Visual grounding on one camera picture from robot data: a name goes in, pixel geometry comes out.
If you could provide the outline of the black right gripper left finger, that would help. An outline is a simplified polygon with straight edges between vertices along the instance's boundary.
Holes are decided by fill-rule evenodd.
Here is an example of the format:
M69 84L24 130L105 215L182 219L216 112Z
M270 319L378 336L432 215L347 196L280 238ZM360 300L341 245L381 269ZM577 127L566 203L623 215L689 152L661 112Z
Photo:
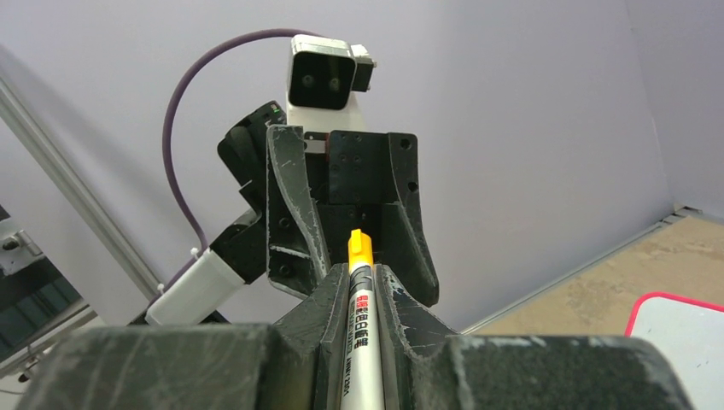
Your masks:
M336 409L346 266L273 324L82 330L45 358L21 409Z

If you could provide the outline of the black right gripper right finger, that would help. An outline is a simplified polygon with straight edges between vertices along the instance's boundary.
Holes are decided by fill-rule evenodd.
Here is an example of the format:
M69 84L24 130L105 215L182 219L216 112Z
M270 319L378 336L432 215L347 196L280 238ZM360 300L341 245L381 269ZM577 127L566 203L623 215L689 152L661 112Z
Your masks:
M460 335L377 267L389 409L690 409L650 343L613 336Z

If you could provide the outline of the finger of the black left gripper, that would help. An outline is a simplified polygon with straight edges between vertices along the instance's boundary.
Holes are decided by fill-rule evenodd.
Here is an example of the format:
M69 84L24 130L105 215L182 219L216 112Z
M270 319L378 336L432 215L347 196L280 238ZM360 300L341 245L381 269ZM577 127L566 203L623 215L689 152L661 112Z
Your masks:
M440 283L423 232L417 137L390 132L388 152L393 201L383 224L384 263L406 290L426 307L440 298Z
M266 241L272 286L300 299L311 295L331 264L299 126L266 132Z

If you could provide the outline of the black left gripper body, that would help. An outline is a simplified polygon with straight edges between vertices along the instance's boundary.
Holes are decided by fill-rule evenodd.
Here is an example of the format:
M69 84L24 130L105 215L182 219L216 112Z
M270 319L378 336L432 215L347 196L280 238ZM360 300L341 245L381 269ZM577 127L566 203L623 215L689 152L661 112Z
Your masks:
M388 132L307 132L307 177L330 261L347 261L350 232L372 239L375 262L400 263L392 208L404 195L407 135Z

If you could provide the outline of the red framed whiteboard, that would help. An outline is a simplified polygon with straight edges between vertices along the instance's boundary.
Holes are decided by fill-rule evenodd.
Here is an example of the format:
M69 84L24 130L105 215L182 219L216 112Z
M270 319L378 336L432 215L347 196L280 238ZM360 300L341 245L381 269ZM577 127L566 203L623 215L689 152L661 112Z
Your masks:
M634 303L625 335L665 356L696 409L723 408L723 306L651 292Z

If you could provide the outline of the yellow marker cap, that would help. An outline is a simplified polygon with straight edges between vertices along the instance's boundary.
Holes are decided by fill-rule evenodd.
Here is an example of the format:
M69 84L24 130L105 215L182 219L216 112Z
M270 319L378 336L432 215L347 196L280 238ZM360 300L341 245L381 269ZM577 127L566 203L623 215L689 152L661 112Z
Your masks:
M371 237L360 229L352 230L347 242L348 272L374 265Z

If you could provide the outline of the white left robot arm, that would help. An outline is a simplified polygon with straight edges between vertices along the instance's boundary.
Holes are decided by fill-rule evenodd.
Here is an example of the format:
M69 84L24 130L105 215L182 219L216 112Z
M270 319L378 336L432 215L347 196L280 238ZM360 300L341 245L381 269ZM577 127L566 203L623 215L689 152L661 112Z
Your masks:
M270 101L237 122L217 147L249 210L227 226L139 318L149 325L220 322L218 307L267 276L299 298L347 261L353 230L370 236L424 306L440 285L423 233L417 137L401 132L307 132Z

